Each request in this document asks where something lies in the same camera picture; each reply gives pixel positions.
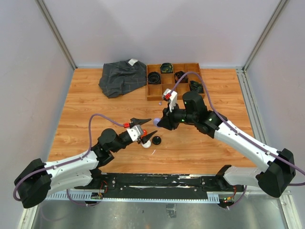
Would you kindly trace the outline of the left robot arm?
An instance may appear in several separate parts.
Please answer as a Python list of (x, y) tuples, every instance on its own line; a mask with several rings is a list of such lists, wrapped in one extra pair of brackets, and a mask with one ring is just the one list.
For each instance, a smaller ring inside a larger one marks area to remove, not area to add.
[(115, 152), (125, 149), (136, 142), (148, 147), (150, 138), (155, 134), (145, 134), (142, 125), (149, 119), (132, 118), (121, 124), (125, 130), (118, 134), (112, 128), (102, 131), (94, 145), (89, 141), (88, 150), (66, 159), (43, 162), (40, 158), (32, 160), (14, 181), (13, 198), (24, 208), (34, 207), (46, 197), (74, 187), (96, 189), (102, 184), (101, 175), (94, 170), (110, 163)]

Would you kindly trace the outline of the purple earbud case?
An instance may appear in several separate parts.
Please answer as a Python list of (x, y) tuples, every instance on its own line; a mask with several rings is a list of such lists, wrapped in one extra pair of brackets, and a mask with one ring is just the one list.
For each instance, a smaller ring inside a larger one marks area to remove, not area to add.
[(159, 126), (158, 126), (158, 123), (160, 122), (160, 118), (155, 118), (154, 120), (153, 120), (153, 125), (155, 126), (155, 127), (157, 127), (157, 128), (159, 128)]

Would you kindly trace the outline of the white earbud case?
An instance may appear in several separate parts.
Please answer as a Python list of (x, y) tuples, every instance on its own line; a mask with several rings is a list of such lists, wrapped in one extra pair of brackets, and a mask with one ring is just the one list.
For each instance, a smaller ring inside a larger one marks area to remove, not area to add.
[(150, 140), (148, 140), (146, 143), (141, 143), (141, 145), (142, 145), (143, 148), (147, 149), (147, 148), (151, 147), (152, 143), (151, 143)]

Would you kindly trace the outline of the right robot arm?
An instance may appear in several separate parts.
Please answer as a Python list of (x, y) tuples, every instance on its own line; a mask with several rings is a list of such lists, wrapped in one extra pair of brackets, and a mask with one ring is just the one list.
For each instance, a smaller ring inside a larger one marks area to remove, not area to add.
[(220, 190), (226, 191), (235, 185), (253, 186), (278, 198), (295, 177), (294, 155), (290, 150), (277, 150), (241, 131), (225, 116), (208, 110), (197, 92), (183, 94), (183, 109), (177, 104), (177, 92), (166, 89), (162, 98), (168, 105), (163, 109), (158, 127), (175, 130), (180, 123), (193, 125), (200, 133), (228, 144), (256, 165), (222, 167), (216, 178)]

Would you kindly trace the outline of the black earbud case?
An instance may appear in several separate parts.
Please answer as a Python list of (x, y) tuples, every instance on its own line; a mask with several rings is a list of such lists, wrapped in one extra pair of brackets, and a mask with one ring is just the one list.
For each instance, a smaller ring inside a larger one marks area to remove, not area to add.
[(154, 137), (152, 138), (152, 143), (153, 143), (154, 145), (159, 145), (161, 142), (162, 142), (162, 139), (161, 139), (159, 136), (154, 136)]

